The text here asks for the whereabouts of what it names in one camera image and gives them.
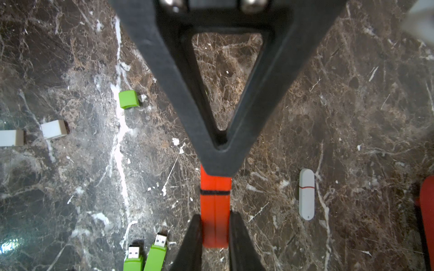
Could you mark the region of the white usb drive red end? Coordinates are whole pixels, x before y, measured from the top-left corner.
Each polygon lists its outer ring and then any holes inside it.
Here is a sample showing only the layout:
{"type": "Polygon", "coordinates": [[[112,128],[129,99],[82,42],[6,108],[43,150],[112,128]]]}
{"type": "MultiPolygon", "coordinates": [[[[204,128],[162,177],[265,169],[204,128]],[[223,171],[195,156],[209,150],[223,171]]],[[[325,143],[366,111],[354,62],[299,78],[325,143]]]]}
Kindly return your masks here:
{"type": "Polygon", "coordinates": [[[315,215],[315,175],[311,169],[302,169],[299,177],[299,215],[307,221],[315,215]]]}

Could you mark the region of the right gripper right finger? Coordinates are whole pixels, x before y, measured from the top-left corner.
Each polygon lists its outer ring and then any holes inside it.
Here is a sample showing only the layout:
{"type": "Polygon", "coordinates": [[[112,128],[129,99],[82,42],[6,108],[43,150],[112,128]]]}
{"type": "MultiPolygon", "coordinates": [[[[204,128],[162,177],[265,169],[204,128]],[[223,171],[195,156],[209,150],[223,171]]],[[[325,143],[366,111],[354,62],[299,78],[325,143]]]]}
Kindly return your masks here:
{"type": "Polygon", "coordinates": [[[229,218],[229,268],[231,271],[265,271],[239,212],[229,218]]]}

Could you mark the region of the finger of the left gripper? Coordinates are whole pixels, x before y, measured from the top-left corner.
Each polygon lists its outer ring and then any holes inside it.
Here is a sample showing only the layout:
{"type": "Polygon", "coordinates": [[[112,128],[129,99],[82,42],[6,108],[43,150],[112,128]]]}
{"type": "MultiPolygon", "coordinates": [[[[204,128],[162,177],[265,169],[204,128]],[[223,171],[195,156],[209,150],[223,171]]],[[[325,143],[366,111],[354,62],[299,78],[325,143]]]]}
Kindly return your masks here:
{"type": "Polygon", "coordinates": [[[231,177],[345,1],[112,1],[172,103],[207,174],[231,177]],[[224,131],[213,118],[192,36],[258,33],[263,46],[224,131]]]}

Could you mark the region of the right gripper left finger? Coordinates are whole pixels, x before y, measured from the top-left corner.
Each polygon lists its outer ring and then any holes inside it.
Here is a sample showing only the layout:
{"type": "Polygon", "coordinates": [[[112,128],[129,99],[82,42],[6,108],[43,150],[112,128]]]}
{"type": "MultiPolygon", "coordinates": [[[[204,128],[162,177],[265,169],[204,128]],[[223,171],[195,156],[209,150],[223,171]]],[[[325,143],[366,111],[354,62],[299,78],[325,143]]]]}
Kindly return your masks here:
{"type": "Polygon", "coordinates": [[[202,220],[201,216],[196,214],[192,217],[170,271],[201,271],[202,242],[202,220]]]}

